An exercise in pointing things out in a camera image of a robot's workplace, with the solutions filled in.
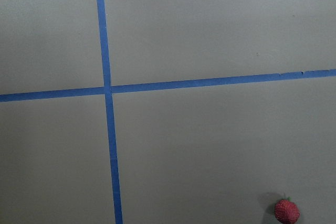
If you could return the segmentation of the red strawberry on table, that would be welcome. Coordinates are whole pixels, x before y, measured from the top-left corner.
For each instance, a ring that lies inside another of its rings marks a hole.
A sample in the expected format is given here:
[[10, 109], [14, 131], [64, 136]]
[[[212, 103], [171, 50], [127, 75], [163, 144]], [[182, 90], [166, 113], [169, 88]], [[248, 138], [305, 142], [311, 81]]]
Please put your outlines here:
[[281, 199], [274, 206], [275, 218], [283, 224], [295, 224], [300, 218], [300, 210], [289, 198]]

